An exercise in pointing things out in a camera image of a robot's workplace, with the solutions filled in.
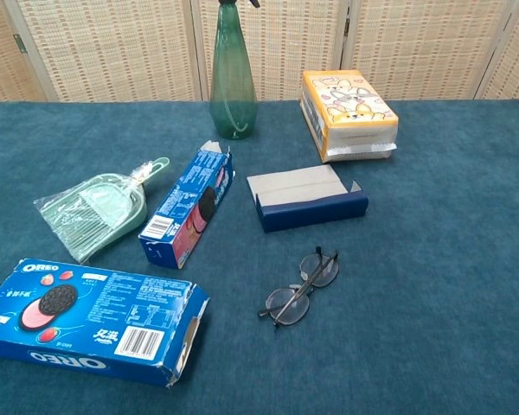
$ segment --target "eyeglasses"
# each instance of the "eyeglasses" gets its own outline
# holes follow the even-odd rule
[[[300,276],[304,282],[272,292],[266,299],[266,307],[258,311],[258,316],[271,316],[275,326],[294,324],[305,316],[310,308],[313,287],[323,288],[329,285],[337,274],[338,252],[330,256],[323,255],[321,246],[318,246],[316,253],[306,256],[300,263]]]

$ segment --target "oreo logo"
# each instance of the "oreo logo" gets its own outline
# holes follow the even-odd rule
[[[29,351],[29,356],[36,361],[52,363],[54,365],[86,367],[88,369],[107,369],[107,365],[104,362],[89,357],[65,356],[63,354],[38,353],[31,351]]]
[[[60,267],[58,265],[50,264],[26,264],[21,271],[32,272],[32,271],[58,271]]]

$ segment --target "cartoon tissue box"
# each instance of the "cartoon tissue box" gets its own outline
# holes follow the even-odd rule
[[[398,117],[359,71],[304,71],[300,106],[323,163],[396,149]]]

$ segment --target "blue cardboard box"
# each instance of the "blue cardboard box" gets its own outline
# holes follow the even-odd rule
[[[25,259],[0,286],[0,356],[171,386],[208,300],[188,281]]]
[[[138,235],[152,264],[180,269],[233,182],[233,156],[199,150]]]

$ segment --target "dustpan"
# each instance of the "dustpan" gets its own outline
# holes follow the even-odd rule
[[[40,208],[71,256],[85,262],[146,219],[143,184],[149,185],[167,170],[167,157],[148,163],[133,175],[97,175],[71,188]]]

